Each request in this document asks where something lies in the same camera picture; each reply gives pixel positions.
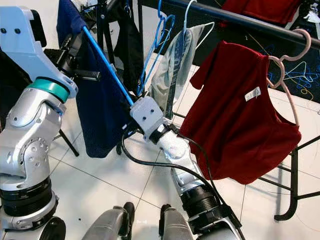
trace rack leg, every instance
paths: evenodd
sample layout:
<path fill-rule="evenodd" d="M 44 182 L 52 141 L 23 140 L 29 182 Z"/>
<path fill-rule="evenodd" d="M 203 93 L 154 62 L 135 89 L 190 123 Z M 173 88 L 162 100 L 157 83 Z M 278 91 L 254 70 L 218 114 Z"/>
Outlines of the rack leg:
<path fill-rule="evenodd" d="M 78 151 L 75 149 L 75 147 L 72 145 L 72 143 L 69 141 L 69 139 L 67 138 L 67 136 L 65 135 L 65 133 L 61 129 L 59 130 L 59 134 L 63 138 L 63 140 L 66 142 L 66 144 L 68 144 L 68 146 L 71 149 L 71 151 L 73 152 L 73 154 L 76 157 L 78 157 L 79 156 Z"/>
<path fill-rule="evenodd" d="M 283 215 L 275 215 L 277 221 L 286 221 L 293 217 L 298 207 L 298 149 L 292 151 L 291 156 L 291 191 L 290 206 Z"/>

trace red garment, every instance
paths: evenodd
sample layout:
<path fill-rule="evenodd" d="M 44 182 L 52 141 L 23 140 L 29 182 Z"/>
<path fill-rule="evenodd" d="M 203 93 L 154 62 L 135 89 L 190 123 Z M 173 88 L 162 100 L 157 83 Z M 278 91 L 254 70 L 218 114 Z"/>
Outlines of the red garment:
<path fill-rule="evenodd" d="M 202 90 L 180 132 L 207 151 L 213 179 L 249 184 L 275 168 L 301 140 L 299 127 L 276 112 L 267 88 L 268 56 L 222 41 L 190 82 Z M 261 95 L 245 95 L 260 87 Z M 204 176 L 206 161 L 191 146 Z"/>
<path fill-rule="evenodd" d="M 226 0 L 222 9 L 268 22 L 291 22 L 301 0 Z"/>

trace clothing label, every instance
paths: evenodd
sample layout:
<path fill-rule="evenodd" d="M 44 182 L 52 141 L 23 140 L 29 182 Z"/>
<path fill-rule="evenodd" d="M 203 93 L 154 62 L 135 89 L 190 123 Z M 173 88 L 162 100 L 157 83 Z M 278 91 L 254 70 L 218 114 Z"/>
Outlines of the clothing label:
<path fill-rule="evenodd" d="M 250 99 L 257 98 L 260 95 L 261 95 L 261 90 L 260 90 L 260 87 L 257 86 L 255 89 L 253 89 L 252 91 L 248 92 L 244 96 L 244 98 L 245 98 L 245 101 L 248 102 Z"/>

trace dark background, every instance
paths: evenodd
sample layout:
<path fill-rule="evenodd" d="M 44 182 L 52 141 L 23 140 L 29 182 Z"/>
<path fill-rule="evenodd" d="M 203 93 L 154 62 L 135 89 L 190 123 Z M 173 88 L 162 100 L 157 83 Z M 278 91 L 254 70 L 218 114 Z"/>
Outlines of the dark background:
<path fill-rule="evenodd" d="M 217 0 L 221 5 L 225 2 L 225 0 Z M 198 0 L 198 3 L 206 4 L 209 6 L 221 8 L 214 0 Z M 143 5 L 158 8 L 157 0 L 144 0 Z M 162 1 L 161 11 L 167 15 L 173 14 L 175 15 L 175 24 L 171 33 L 170 39 L 182 30 L 184 25 L 184 18 L 186 9 L 184 7 L 179 7 L 175 5 L 168 4 Z M 295 28 L 302 28 L 307 30 L 313 38 L 317 38 L 316 27 L 314 23 L 307 22 L 303 19 L 305 15 L 299 16 L 299 18 L 292 25 L 291 30 Z M 215 19 L 209 15 L 206 15 L 202 12 L 194 11 L 190 9 L 188 13 L 187 26 L 192 27 L 196 25 L 201 25 L 205 23 L 209 23 L 215 21 L 215 27 L 211 34 L 207 37 L 207 39 L 202 43 L 202 45 L 197 49 L 194 57 L 193 64 L 200 66 L 202 62 L 206 59 L 206 57 L 210 54 L 210 52 L 217 46 L 217 44 L 221 40 L 225 40 L 230 43 L 237 43 L 262 54 L 266 54 L 266 51 L 270 55 L 274 55 L 280 58 L 282 55 L 296 56 L 303 49 L 303 45 L 299 45 L 288 40 L 283 40 L 281 38 L 277 38 L 274 36 L 269 36 L 267 34 L 262 34 L 260 32 L 246 29 L 243 26 L 228 24 L 228 27 L 222 27 L 219 24 L 221 21 Z M 289 62 L 285 61 L 285 69 L 287 72 L 291 71 L 293 68 L 297 67 L 294 71 L 292 71 L 289 76 L 295 77 L 291 79 L 285 80 L 286 85 L 288 86 L 290 92 L 293 95 L 299 96 L 304 99 L 312 100 L 320 103 L 320 54 L 318 50 L 310 49 L 310 51 L 299 61 Z M 306 69 L 305 77 L 298 77 L 303 75 L 304 70 Z M 272 82 L 277 82 L 280 77 L 280 70 L 278 66 L 274 63 L 270 64 L 269 68 L 269 78 Z"/>

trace navy blue cloth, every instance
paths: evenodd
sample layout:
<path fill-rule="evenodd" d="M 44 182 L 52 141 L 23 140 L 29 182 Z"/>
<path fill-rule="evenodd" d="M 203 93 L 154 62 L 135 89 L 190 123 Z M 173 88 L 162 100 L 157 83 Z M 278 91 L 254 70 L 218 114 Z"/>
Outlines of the navy blue cloth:
<path fill-rule="evenodd" d="M 56 29 L 60 45 L 68 34 L 80 33 L 85 24 L 70 0 L 59 1 Z M 98 53 L 87 44 L 86 56 L 82 58 L 79 68 L 100 71 L 101 80 L 78 81 L 76 104 L 86 153 L 92 158 L 104 158 L 121 140 L 122 127 L 130 119 L 129 106 Z"/>

